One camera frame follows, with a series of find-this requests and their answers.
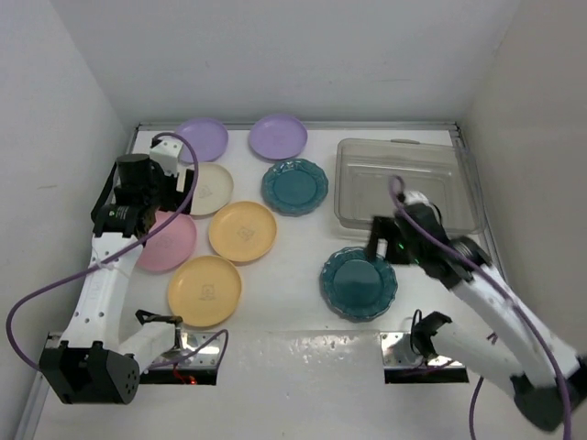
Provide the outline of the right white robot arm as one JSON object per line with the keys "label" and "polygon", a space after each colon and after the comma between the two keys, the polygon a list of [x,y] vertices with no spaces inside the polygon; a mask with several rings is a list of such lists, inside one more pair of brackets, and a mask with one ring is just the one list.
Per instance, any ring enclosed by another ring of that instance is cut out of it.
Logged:
{"label": "right white robot arm", "polygon": [[448,237],[428,203],[404,206],[394,217],[374,217],[369,259],[380,241],[387,244],[385,261],[417,265],[479,315],[498,340],[485,342],[433,312],[412,326],[410,351],[423,360],[457,360],[509,396],[536,428],[561,428],[569,439],[572,413],[586,401],[586,358],[521,302],[489,255],[466,236]]}

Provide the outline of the teal scalloped plate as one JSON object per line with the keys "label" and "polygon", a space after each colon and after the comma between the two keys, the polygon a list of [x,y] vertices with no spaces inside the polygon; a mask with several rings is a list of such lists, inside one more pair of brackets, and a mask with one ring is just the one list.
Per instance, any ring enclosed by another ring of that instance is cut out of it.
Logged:
{"label": "teal scalloped plate", "polygon": [[280,215],[313,213],[325,201],[329,181],[324,170],[307,159],[288,159],[271,166],[261,179],[263,201]]}
{"label": "teal scalloped plate", "polygon": [[320,291],[328,307],[353,322],[385,314],[398,290],[395,271],[380,256],[367,260],[363,247],[344,247],[324,263]]}

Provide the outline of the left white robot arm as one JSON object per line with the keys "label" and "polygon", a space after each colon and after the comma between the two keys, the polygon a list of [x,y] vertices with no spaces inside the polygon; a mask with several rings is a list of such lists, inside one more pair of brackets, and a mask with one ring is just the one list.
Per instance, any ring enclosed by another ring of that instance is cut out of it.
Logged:
{"label": "left white robot arm", "polygon": [[71,321],[56,346],[43,349],[39,369],[64,404],[128,404],[141,374],[178,347],[182,318],[139,310],[140,329],[120,340],[129,275],[152,238],[157,211],[172,202],[181,214],[193,199],[199,170],[187,172],[187,188],[175,190],[177,174],[147,154],[116,159],[91,219],[94,256]]}

